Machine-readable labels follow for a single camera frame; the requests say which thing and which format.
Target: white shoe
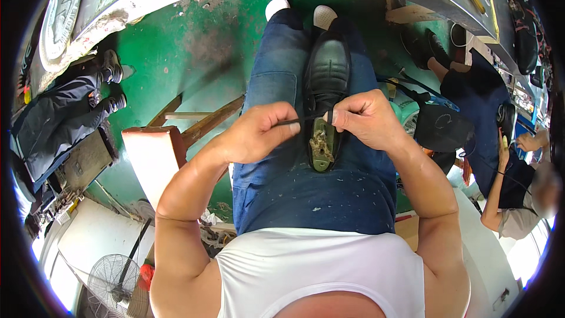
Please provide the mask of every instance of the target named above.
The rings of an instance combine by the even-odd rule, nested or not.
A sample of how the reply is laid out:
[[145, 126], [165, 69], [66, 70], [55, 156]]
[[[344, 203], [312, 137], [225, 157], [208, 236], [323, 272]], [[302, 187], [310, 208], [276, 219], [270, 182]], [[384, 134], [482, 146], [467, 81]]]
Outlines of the white shoe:
[[265, 17], [269, 21], [277, 11], [288, 8], [290, 8], [288, 0], [271, 0], [265, 8]]
[[327, 31], [335, 18], [337, 18], [337, 14], [329, 6], [318, 5], [314, 9], [314, 26], [316, 27]]

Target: jeans knee patch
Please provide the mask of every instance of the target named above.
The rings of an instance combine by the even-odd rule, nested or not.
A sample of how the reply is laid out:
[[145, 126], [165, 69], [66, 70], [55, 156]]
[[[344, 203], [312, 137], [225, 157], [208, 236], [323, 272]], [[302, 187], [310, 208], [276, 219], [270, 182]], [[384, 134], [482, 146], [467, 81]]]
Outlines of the jeans knee patch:
[[296, 75], [289, 72], [268, 72], [251, 76], [243, 113], [258, 104], [286, 101], [294, 107]]

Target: green floor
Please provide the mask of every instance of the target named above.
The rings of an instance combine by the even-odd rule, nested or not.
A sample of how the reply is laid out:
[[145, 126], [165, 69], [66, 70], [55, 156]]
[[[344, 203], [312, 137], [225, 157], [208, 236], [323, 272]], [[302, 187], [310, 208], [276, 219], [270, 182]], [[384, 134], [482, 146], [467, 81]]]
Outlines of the green floor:
[[[265, 28], [265, 6], [270, 0], [182, 0], [145, 16], [136, 25], [111, 35], [99, 45], [114, 47], [126, 75], [121, 83], [128, 106], [109, 117], [120, 161], [106, 169], [98, 180], [122, 205], [144, 198], [125, 152], [121, 131], [145, 126], [167, 103], [182, 93], [177, 111], [214, 111], [246, 91], [255, 53]], [[399, 38], [399, 27], [385, 21], [385, 0], [290, 0], [311, 26], [317, 5], [331, 6], [338, 15], [349, 16], [362, 32], [375, 70], [395, 74], [391, 62], [406, 67], [417, 80], [438, 90], [433, 73], [414, 66]], [[447, 44], [446, 21], [418, 23], [415, 27], [434, 30]], [[208, 133], [189, 148], [190, 159], [213, 136], [225, 130], [237, 116]], [[180, 131], [194, 122], [174, 121]], [[88, 188], [91, 196], [109, 203], [96, 185]], [[226, 176], [216, 186], [209, 209], [222, 219], [232, 221], [232, 192]], [[398, 212], [410, 205], [399, 196]]]

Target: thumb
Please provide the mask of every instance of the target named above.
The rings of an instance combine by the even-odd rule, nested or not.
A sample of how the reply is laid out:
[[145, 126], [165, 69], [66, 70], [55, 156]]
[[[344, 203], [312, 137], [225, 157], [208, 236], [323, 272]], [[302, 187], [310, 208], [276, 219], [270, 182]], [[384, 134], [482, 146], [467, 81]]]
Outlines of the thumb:
[[[351, 113], [348, 110], [333, 110], [332, 125], [337, 128], [338, 131], [340, 131], [340, 129], [345, 129], [355, 134], [354, 131], [357, 130], [359, 123], [361, 122], [360, 118], [363, 117], [356, 115], [355, 113]], [[328, 121], [327, 112], [324, 114], [324, 121]]]
[[298, 133], [300, 133], [300, 123], [293, 123], [272, 127], [263, 134], [262, 138], [272, 150]]

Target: white tank top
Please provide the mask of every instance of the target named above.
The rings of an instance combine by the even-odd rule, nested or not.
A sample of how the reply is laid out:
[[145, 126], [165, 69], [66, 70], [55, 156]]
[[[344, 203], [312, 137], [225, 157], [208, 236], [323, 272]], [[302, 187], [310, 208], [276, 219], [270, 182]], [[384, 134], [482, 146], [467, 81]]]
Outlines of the white tank top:
[[269, 228], [245, 233], [216, 255], [219, 318], [271, 318], [313, 294], [363, 294], [387, 318], [424, 317], [424, 264], [392, 233]]

